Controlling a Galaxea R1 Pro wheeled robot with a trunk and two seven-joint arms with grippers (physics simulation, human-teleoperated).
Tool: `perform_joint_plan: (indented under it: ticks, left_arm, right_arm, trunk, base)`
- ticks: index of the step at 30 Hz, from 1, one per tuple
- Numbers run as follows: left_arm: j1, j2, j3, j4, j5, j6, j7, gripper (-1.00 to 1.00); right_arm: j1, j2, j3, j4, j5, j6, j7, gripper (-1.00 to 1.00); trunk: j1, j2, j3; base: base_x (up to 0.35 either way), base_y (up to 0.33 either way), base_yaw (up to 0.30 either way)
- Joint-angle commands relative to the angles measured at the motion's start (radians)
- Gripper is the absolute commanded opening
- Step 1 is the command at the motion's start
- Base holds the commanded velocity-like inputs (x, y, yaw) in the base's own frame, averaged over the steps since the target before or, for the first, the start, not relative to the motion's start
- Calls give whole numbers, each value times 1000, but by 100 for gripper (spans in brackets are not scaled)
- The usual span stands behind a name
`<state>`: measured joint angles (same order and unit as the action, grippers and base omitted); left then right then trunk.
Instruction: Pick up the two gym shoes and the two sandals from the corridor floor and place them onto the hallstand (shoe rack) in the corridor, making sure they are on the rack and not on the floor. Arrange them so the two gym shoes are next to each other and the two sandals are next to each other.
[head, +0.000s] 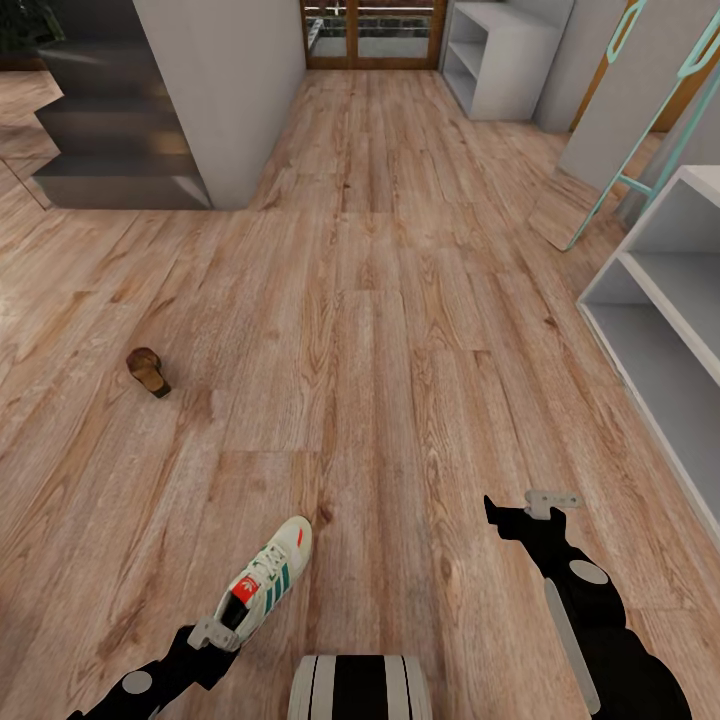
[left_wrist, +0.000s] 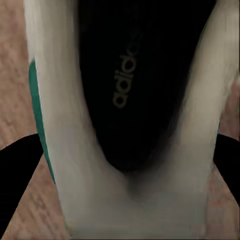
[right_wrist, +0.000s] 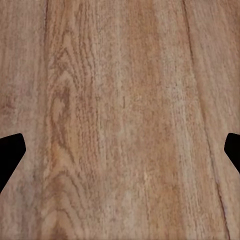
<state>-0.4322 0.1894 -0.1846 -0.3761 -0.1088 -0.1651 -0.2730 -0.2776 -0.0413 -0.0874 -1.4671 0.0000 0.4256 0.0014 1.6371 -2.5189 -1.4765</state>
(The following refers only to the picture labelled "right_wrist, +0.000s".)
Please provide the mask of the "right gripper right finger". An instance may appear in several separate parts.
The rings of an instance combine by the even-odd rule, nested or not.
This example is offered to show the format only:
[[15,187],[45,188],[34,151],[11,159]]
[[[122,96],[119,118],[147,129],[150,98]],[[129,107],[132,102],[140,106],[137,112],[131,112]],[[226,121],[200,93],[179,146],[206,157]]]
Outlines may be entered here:
[[240,135],[228,133],[224,151],[240,173]]

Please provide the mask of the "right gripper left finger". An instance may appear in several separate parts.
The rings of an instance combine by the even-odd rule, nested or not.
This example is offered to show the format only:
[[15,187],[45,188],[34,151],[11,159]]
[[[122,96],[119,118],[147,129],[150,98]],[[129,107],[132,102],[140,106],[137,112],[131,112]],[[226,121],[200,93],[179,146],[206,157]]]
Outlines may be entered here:
[[0,193],[26,153],[21,133],[0,138]]

